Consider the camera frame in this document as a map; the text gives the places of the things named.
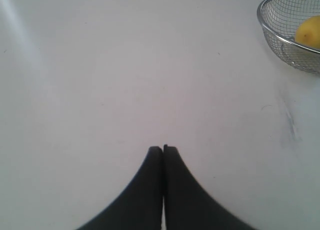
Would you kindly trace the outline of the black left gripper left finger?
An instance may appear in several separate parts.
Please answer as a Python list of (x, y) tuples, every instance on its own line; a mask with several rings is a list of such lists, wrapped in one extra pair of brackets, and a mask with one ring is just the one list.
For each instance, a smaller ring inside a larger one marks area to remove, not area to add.
[(163, 213), (163, 151), (150, 147), (123, 192), (80, 229), (161, 229)]

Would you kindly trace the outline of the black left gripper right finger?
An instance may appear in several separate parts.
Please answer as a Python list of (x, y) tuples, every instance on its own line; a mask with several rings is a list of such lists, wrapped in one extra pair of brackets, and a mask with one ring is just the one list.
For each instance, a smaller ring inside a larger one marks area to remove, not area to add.
[(167, 229), (253, 229), (201, 187), (176, 147), (164, 146), (163, 172)]

